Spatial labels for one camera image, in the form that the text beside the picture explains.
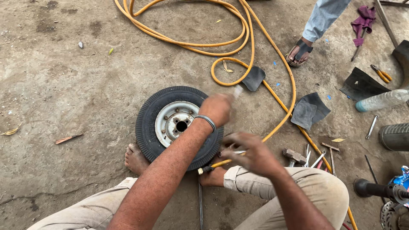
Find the rag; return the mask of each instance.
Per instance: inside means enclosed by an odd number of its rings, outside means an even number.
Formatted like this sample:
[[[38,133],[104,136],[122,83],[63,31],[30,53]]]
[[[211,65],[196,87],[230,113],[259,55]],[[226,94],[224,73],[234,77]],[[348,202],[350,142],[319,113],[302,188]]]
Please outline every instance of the rag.
[[[367,33],[372,32],[372,23],[375,21],[375,7],[369,8],[368,6],[361,6],[358,8],[359,17],[355,21],[351,22],[352,28],[354,29],[357,38],[354,39],[355,46],[361,46],[364,43],[364,39],[361,37],[362,29],[368,27]]]

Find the hand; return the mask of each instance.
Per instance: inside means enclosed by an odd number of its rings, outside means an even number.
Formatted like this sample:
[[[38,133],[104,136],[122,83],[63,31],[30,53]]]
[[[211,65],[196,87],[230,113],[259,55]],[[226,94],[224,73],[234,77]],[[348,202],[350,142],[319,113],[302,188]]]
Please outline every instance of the hand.
[[[216,128],[224,125],[230,120],[231,104],[234,101],[232,94],[214,94],[202,103],[198,115],[210,118]]]
[[[224,146],[231,144],[235,147],[241,146],[246,150],[246,154],[241,156],[233,153],[231,148],[227,148],[222,151],[222,157],[232,159],[255,174],[271,176],[277,168],[282,167],[259,136],[244,132],[233,133],[223,138]]]

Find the black rubber tire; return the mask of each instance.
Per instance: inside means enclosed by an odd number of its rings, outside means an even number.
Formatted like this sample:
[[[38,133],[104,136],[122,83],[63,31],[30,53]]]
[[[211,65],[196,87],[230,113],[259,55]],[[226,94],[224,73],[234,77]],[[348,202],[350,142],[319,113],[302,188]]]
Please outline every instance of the black rubber tire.
[[[158,91],[142,105],[136,119],[135,134],[142,153],[150,162],[166,149],[155,133],[155,120],[162,108],[175,101],[188,101],[200,107],[207,97],[205,93],[192,87],[173,86]],[[219,150],[223,131],[224,128],[220,127],[206,139],[188,171],[207,165]]]

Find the black sandal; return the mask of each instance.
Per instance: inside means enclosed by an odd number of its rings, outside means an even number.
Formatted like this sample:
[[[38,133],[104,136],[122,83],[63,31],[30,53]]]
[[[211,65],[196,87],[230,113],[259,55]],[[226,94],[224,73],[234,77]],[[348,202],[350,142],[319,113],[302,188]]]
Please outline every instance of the black sandal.
[[[297,61],[299,61],[299,60],[301,59],[301,57],[303,56],[303,54],[304,54],[305,52],[311,53],[313,47],[312,47],[312,46],[311,46],[311,47],[308,46],[308,45],[307,45],[303,40],[301,40],[301,38],[300,38],[300,40],[297,41],[296,45],[290,50],[290,52],[288,52],[288,55],[287,55],[287,57],[285,58],[285,59],[287,60],[287,63],[290,64],[291,66],[294,66],[294,67],[300,67],[302,64],[304,64],[305,61],[303,61],[303,62],[301,62],[301,63],[295,63],[295,62],[293,62],[292,60],[290,60],[290,59],[288,58],[288,56],[292,53],[292,51],[295,49],[296,46],[299,46],[299,47],[300,47],[300,50],[299,50],[298,53],[295,55],[295,59],[296,59]]]

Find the bare foot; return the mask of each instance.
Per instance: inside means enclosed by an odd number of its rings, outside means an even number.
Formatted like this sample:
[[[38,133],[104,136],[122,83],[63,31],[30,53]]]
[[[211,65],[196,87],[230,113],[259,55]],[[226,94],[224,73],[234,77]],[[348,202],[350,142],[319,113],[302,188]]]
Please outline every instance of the bare foot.
[[[213,158],[213,163],[217,163],[220,162],[222,159],[218,156],[215,156]],[[227,172],[227,170],[225,170],[222,167],[217,167],[215,168],[213,171],[204,173],[202,175],[200,175],[200,184],[202,186],[217,186],[217,187],[224,187],[223,185],[223,181],[224,181],[224,175]]]
[[[312,46],[312,43],[313,43],[313,42],[310,42],[310,41],[308,41],[307,39],[305,39],[305,38],[303,38],[303,37],[301,37],[301,40],[302,40],[303,42],[305,42],[309,47]],[[301,64],[301,63],[307,61],[307,60],[308,60],[308,57],[309,57],[309,55],[310,55],[310,53],[305,52],[305,53],[301,56],[300,60],[298,61],[298,60],[295,59],[295,55],[298,53],[298,51],[300,51],[300,47],[299,47],[299,46],[296,46],[296,47],[293,49],[293,51],[291,52],[291,54],[288,54],[288,59],[290,59],[291,61],[293,61],[294,63],[297,63],[297,64]]]
[[[149,161],[142,154],[139,146],[136,144],[129,144],[125,153],[125,166],[127,166],[132,172],[141,176],[149,165]]]

